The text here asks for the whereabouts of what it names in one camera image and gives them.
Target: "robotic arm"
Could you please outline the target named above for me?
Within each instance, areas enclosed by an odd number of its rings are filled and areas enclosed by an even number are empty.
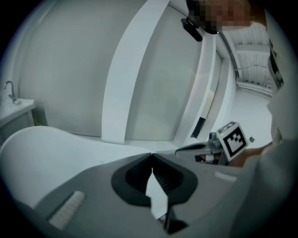
[[[230,122],[216,132],[210,133],[207,142],[180,148],[175,154],[178,158],[196,162],[228,165],[246,149],[247,145],[248,142],[240,124]]]

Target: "white curved wall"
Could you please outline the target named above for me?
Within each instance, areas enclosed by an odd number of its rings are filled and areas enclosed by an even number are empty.
[[[20,80],[20,96],[36,100],[44,124],[101,136],[109,66],[145,2],[62,0],[50,10],[32,36]]]
[[[183,14],[167,6],[144,55],[125,139],[172,140],[195,80],[201,42],[182,27]]]

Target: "gray panel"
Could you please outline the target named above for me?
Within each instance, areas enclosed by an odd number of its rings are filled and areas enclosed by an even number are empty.
[[[181,26],[183,14],[167,6],[144,55],[125,139],[172,140],[188,102],[202,43]]]
[[[114,171],[138,158],[121,159],[81,172],[47,195],[37,205],[36,212],[47,218],[72,192],[81,191],[87,197],[65,232],[81,238],[166,236],[150,208],[127,204],[111,186]]]

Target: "white cable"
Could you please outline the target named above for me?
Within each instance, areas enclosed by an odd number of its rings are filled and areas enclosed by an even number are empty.
[[[260,68],[265,68],[265,69],[268,69],[268,67],[265,67],[265,66],[260,66],[260,65],[251,65],[251,66],[248,66],[247,68],[235,69],[235,71],[236,71],[236,70],[245,70],[245,69],[248,69],[248,68],[250,68],[250,67],[253,67],[253,66],[260,67]]]

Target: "white ceiling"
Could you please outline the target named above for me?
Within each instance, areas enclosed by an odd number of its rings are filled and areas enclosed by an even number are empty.
[[[171,0],[170,5],[185,15],[188,14],[185,0]],[[244,69],[238,71],[237,81],[242,82],[239,86],[270,98],[268,70],[270,48],[266,28],[261,24],[253,23],[248,28],[228,31],[224,35],[230,38],[228,43],[234,49],[232,52],[237,68]]]

